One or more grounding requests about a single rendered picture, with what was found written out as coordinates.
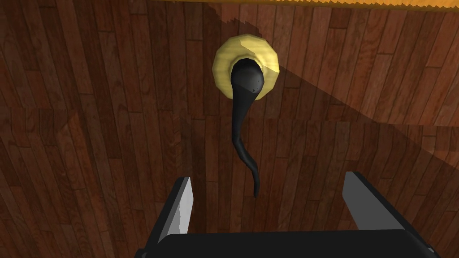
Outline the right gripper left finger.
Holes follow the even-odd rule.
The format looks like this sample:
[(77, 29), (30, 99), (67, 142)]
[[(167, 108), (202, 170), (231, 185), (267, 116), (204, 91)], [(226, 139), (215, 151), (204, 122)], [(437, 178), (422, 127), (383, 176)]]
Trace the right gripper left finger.
[(178, 178), (146, 242), (147, 251), (168, 235), (188, 233), (193, 201), (190, 177)]

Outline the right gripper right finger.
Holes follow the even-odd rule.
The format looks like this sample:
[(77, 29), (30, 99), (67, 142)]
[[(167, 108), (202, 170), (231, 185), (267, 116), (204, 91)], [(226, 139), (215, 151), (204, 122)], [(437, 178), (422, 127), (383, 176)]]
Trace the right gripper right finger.
[(414, 227), (359, 172), (346, 172), (342, 197), (359, 230), (401, 229), (416, 233)]

